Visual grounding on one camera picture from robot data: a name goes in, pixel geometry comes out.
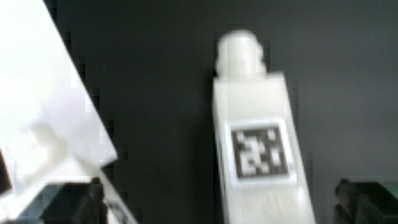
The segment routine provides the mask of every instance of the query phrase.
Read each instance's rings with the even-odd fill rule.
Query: black surface
[[[398,176],[397,1],[59,0],[50,9],[143,223],[221,223],[212,77],[237,28],[287,73],[317,221],[333,223],[340,178]]]

